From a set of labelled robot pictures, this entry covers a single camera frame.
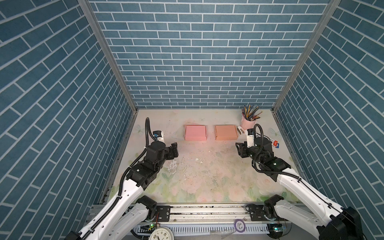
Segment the pink paper box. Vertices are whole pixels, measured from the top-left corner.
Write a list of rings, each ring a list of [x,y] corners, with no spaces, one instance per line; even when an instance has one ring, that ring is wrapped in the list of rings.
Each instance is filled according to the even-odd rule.
[[[186,141],[206,141],[207,126],[203,125],[185,125]]]

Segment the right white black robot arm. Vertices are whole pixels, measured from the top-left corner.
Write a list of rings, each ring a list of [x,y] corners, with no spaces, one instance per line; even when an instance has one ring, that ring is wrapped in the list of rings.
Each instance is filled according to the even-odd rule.
[[[264,202],[268,220],[288,220],[318,240],[364,240],[360,214],[345,208],[312,187],[283,159],[265,149],[264,143],[251,146],[236,143],[241,158],[250,158],[252,167],[293,193],[307,208],[292,205],[284,197],[274,195]]]

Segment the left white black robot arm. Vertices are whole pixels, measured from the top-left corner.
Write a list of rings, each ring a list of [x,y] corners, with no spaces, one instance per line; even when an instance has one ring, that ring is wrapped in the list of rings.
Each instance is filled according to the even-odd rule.
[[[79,232],[71,231],[67,240],[121,240],[135,226],[152,219],[157,202],[143,196],[167,160],[179,155],[177,143],[169,147],[152,142],[125,170],[113,199]]]

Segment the orange paper box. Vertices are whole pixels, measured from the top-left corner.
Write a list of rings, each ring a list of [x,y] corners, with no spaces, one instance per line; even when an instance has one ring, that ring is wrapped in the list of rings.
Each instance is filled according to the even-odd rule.
[[[237,140],[237,127],[235,125],[215,125],[215,136],[217,141]]]

